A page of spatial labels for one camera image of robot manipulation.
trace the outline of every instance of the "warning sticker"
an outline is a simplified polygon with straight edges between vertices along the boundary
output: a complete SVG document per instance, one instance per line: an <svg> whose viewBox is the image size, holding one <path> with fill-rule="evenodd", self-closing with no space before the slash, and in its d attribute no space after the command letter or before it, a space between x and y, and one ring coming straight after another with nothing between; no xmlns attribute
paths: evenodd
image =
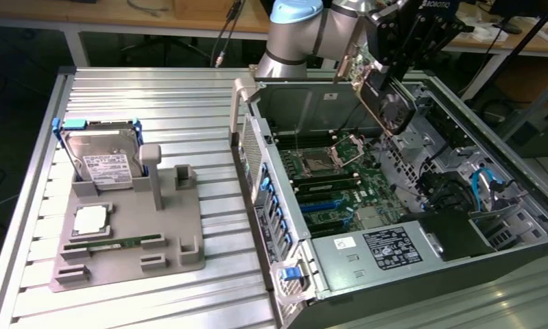
<svg viewBox="0 0 548 329"><path fill-rule="evenodd" d="M83 157L96 185L131 183L131 170L126 154Z"/></svg>
<svg viewBox="0 0 548 329"><path fill-rule="evenodd" d="M363 235L375 262L380 269L395 269L422 262L419 251L414 247L404 228L390 228Z"/></svg>

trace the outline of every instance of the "desk leg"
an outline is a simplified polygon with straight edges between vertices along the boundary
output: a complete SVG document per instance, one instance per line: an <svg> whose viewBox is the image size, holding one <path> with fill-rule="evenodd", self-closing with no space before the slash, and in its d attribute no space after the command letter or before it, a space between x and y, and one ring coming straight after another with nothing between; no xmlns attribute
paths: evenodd
<svg viewBox="0 0 548 329"><path fill-rule="evenodd" d="M467 99L474 98L477 95L477 92L482 89L483 85L486 84L487 80L490 77L494 75L495 70L498 70L498 67L501 67L502 62L506 60L507 54L501 53L498 55L494 55L491 60L487 62L486 67L483 67L482 72L479 73L474 83L470 85L467 88L466 93L461 97L463 101Z"/></svg>
<svg viewBox="0 0 548 329"><path fill-rule="evenodd" d="M90 57L84 50L83 39L80 38L80 30L76 25L70 25L64 30L66 43L71 51L72 61L75 66L91 66Z"/></svg>

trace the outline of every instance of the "aluminum extrusion table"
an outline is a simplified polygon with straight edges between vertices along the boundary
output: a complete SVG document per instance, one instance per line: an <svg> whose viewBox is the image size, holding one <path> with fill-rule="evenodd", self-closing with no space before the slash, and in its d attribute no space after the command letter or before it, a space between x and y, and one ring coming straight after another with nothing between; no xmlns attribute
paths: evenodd
<svg viewBox="0 0 548 329"><path fill-rule="evenodd" d="M59 76L0 255L0 328L276 327L227 143L232 80L248 76L246 69L79 69ZM139 117L144 140L162 145L160 167L195 167L203 270L50 291L72 175L50 123L64 115ZM548 257L489 284L335 328L462 327L548 328Z"/></svg>

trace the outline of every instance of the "wooden desk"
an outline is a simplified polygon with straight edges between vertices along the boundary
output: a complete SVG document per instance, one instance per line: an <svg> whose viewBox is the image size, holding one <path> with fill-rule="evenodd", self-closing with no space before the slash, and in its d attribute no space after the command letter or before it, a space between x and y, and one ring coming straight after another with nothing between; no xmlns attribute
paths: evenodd
<svg viewBox="0 0 548 329"><path fill-rule="evenodd" d="M176 19L172 0L140 0L139 3L150 8L168 8L168 11L159 12L160 17L155 17L147 12L131 8L126 0L99 0L95 5L72 2L68 8L68 21L76 23L208 29L215 31L220 31L223 28L224 17L222 21L187 21ZM267 33L268 30L270 18L260 1L247 0L235 31Z"/></svg>
<svg viewBox="0 0 548 329"><path fill-rule="evenodd" d="M167 7L155 17L130 7L127 0L99 0L96 4L70 0L0 0L0 26L55 29L64 33L76 66L90 66L82 32L150 34L216 38L226 19L176 19L172 0L138 0L147 7ZM267 40L270 18L259 0L247 0L234 39Z"/></svg>
<svg viewBox="0 0 548 329"><path fill-rule="evenodd" d="M170 10L162 12L160 17L155 17L131 8L127 0L99 0L96 4L75 3L70 0L0 0L0 26L60 30L66 35L76 66L90 65L80 39L82 32L208 38L218 36L224 19L223 21L180 20L174 15L172 0L136 1L147 7L167 7ZM459 11L475 14L478 10L475 6L462 3ZM491 50L494 58L489 61L486 68L467 89L462 97L463 99L473 98L533 28L527 22L518 21L517 23L523 28L523 33L521 35L510 35L506 42L498 43L494 46ZM247 0L232 38L267 40L268 29L270 19L260 0ZM489 46L489 42L479 42L473 38L458 38L444 50L486 53ZM525 56L548 57L548 42L537 36L521 54ZM332 68L334 62L326 60L326 64L328 63L331 65L323 65L324 68Z"/></svg>
<svg viewBox="0 0 548 329"><path fill-rule="evenodd" d="M0 18L67 21L70 1L0 0Z"/></svg>

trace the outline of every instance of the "black tube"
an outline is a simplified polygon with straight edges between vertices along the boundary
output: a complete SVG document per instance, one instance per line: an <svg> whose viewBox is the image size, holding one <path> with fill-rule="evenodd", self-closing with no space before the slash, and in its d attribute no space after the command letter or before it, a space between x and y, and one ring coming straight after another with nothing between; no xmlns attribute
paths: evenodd
<svg viewBox="0 0 548 329"><path fill-rule="evenodd" d="M541 31L542 27L545 24L548 22L548 13L546 13L545 17L541 18L538 21L537 25L534 25L534 28L530 30L527 36L523 37L521 43L518 46L514 48L513 52L510 53L509 57L503 60L501 66L498 67L498 70L495 70L494 74L489 78L486 84L483 85L482 89L477 92L474 98L471 100L467 100L467 104L473 103L474 99L479 99L479 96L486 92L489 87L495 83L495 80L498 80L499 76L505 72L510 62L518 57L521 52L523 51L523 48L527 46L530 41L534 39L537 36L538 32Z"/></svg>

